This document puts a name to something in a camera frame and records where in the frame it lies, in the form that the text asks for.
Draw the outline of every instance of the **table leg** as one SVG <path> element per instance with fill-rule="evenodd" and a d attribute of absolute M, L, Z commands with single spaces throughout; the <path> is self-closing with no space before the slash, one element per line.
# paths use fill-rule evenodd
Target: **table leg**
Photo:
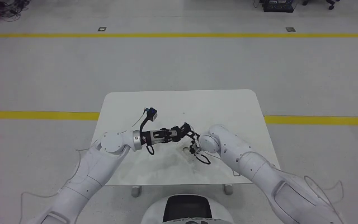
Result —
<path fill-rule="evenodd" d="M 224 192 L 226 195 L 232 195 L 234 193 L 232 184 L 223 184 L 223 185 L 224 185 Z"/>
<path fill-rule="evenodd" d="M 142 186 L 132 186 L 132 197 L 137 198 L 140 196 L 140 193 L 142 191 Z"/>

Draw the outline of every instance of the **black cable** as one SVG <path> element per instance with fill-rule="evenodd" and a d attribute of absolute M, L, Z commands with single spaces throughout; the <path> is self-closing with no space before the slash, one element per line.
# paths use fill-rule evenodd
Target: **black cable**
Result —
<path fill-rule="evenodd" d="M 153 148 L 153 146 L 147 146 L 147 150 L 148 150 L 149 154 L 154 155 L 154 148 Z"/>
<path fill-rule="evenodd" d="M 207 165 L 210 165 L 210 164 L 211 164 L 210 160 L 209 160 L 206 156 L 204 156 L 203 154 L 199 154 L 199 155 L 202 156 L 202 157 L 204 157 L 207 162 L 205 162 L 205 161 L 199 159 L 199 157 L 197 157 L 197 156 L 195 155 L 195 158 L 197 158 L 197 160 L 199 160 L 200 162 L 202 162 L 202 163 L 204 163 L 204 164 L 207 164 Z"/>
<path fill-rule="evenodd" d="M 31 0 L 14 0 L 11 4 L 0 1 L 0 18 L 7 22 L 18 20 L 21 16 L 21 11 L 28 9 L 27 5 L 29 5 L 30 1 Z"/>

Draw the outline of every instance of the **yellow floor line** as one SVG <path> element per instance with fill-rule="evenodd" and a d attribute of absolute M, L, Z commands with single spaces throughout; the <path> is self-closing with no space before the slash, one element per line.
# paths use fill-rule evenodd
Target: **yellow floor line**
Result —
<path fill-rule="evenodd" d="M 0 111 L 0 119 L 98 120 L 98 112 Z M 265 116 L 266 124 L 358 125 L 350 116 Z"/>
<path fill-rule="evenodd" d="M 299 125 L 358 125 L 358 117 L 351 116 L 265 116 L 266 124 Z"/>
<path fill-rule="evenodd" d="M 0 111 L 0 119 L 98 120 L 98 112 Z"/>
<path fill-rule="evenodd" d="M 358 38 L 358 33 L 2 33 L 0 38 Z"/>

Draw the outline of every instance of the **tabletop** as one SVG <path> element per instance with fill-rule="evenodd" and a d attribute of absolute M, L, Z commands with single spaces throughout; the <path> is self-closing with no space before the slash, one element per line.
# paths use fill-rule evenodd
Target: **tabletop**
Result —
<path fill-rule="evenodd" d="M 211 125 L 224 124 L 234 134 L 279 168 L 279 163 L 256 94 L 251 90 L 194 90 L 153 92 L 112 92 L 103 102 L 92 138 L 104 132 L 139 129 L 144 108 L 155 108 L 158 116 L 143 131 L 170 129 L 189 123 L 198 134 Z M 128 153 L 107 185 L 177 185 L 250 183 L 221 160 L 208 156 L 202 164 L 188 150 L 189 137 L 177 143 L 155 144 L 152 156 L 143 150 Z"/>

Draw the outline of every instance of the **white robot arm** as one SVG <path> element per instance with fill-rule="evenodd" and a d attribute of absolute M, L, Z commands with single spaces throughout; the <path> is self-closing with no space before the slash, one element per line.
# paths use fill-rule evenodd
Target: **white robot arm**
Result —
<path fill-rule="evenodd" d="M 142 149 L 139 131 L 105 133 L 81 159 L 75 176 L 29 224 L 73 224 L 91 199 L 112 177 L 130 149 Z"/>
<path fill-rule="evenodd" d="M 258 186 L 283 223 L 342 224 L 324 195 L 317 195 L 304 179 L 276 169 L 223 125 L 210 127 L 199 143 L 202 150 L 217 152 L 232 170 Z"/>
<path fill-rule="evenodd" d="M 274 168 L 248 143 L 226 130 L 223 125 L 214 125 L 207 134 L 201 136 L 193 132 L 186 123 L 180 128 L 143 132 L 146 122 L 153 122 L 157 117 L 155 109 L 145 111 L 147 117 L 139 130 L 105 133 L 97 140 L 81 159 L 75 176 L 61 188 L 55 201 L 31 219 L 29 224 L 76 223 L 87 202 L 109 181 L 130 149 L 141 150 L 142 145 L 146 144 L 148 152 L 153 155 L 153 144 L 178 142 L 185 136 L 193 139 L 190 148 L 194 156 L 197 155 L 195 140 L 199 138 L 201 150 L 218 153 L 221 160 L 232 170 L 257 185 L 283 223 L 343 224 L 334 208 L 328 204 L 327 198 L 318 197 L 302 178 Z"/>

